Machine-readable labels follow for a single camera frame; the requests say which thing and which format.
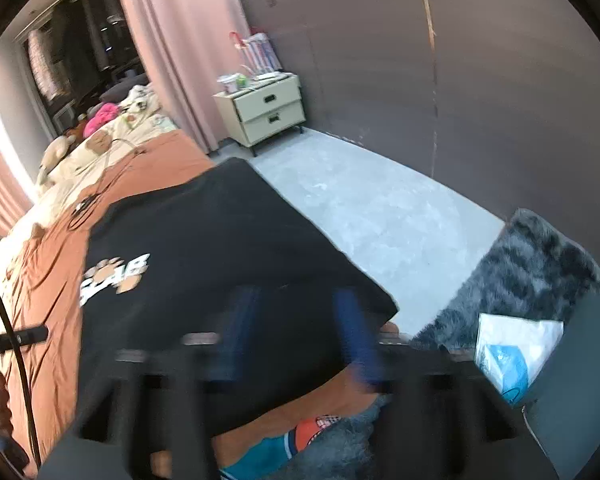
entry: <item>dark clothing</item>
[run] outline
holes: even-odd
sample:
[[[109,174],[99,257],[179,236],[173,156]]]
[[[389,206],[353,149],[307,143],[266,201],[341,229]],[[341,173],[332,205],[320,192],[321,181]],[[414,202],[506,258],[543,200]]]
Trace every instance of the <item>dark clothing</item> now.
[[[100,83],[86,17],[80,1],[60,1],[51,15],[51,61],[62,61],[72,95],[80,102]]]
[[[372,330],[396,313],[391,297],[243,160],[124,198],[91,230],[78,408],[116,349],[222,335],[251,301],[251,331],[238,352],[248,380],[211,395],[207,410],[212,434],[250,422],[343,369],[333,319],[339,287],[354,291]]]

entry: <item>nightstand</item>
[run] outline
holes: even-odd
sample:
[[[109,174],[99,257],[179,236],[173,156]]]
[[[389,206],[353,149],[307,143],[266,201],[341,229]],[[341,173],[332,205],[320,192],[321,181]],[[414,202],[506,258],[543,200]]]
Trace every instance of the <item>nightstand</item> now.
[[[249,148],[282,130],[304,122],[300,98],[300,79],[281,74],[244,90],[214,95],[229,135]]]

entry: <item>brown wall panel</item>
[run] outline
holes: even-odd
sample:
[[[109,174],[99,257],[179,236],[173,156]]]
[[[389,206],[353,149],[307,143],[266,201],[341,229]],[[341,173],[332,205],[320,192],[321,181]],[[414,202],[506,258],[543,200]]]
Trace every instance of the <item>brown wall panel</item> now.
[[[531,208],[600,263],[600,43],[567,0],[429,0],[434,57],[422,0],[242,2],[312,127],[503,219]]]

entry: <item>floor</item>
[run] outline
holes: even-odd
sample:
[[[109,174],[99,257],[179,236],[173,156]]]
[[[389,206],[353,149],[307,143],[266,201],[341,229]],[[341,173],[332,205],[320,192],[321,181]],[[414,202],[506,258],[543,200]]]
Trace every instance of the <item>floor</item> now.
[[[258,147],[229,144],[216,162],[240,156],[392,295],[400,332],[415,335],[452,299],[503,222],[397,162],[304,129]]]

